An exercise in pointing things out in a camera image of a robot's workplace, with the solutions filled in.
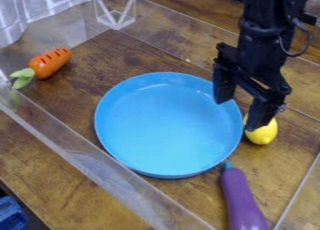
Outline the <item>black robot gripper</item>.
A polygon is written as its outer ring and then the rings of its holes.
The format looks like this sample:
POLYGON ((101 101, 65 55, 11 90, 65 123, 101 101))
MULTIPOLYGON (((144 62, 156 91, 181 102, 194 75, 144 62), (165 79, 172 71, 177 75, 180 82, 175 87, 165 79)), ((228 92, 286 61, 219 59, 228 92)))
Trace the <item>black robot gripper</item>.
POLYGON ((254 22, 239 19, 236 45, 216 44, 214 59, 214 99, 218 104, 234 98, 239 86, 252 97, 244 130, 266 126, 286 108, 291 87, 281 75, 289 56, 291 25, 287 21, 254 22))

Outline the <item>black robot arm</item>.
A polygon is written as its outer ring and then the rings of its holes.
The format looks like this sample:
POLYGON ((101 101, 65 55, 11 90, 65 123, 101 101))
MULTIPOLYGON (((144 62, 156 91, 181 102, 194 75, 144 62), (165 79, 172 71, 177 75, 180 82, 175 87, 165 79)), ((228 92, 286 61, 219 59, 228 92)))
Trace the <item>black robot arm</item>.
POLYGON ((290 45, 294 31, 305 29, 298 16, 306 1, 243 0, 236 45, 216 44, 214 99, 219 104, 232 99, 235 88, 252 96, 247 131, 267 125, 285 108, 291 87, 281 75, 281 67, 289 57, 301 54, 290 52, 290 45))

